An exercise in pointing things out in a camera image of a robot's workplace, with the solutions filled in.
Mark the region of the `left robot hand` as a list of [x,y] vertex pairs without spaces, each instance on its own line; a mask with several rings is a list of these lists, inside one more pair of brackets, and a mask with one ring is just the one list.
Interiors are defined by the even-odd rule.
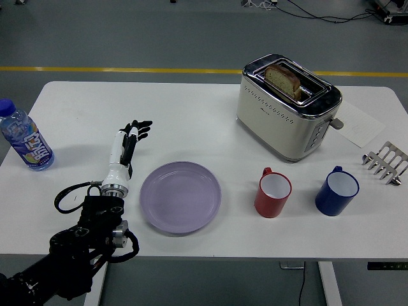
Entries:
[[128,123],[115,135],[109,159],[109,172],[103,180],[101,190],[103,194],[121,194],[125,198],[128,190],[128,181],[132,176],[131,160],[136,144],[148,137],[151,120]]

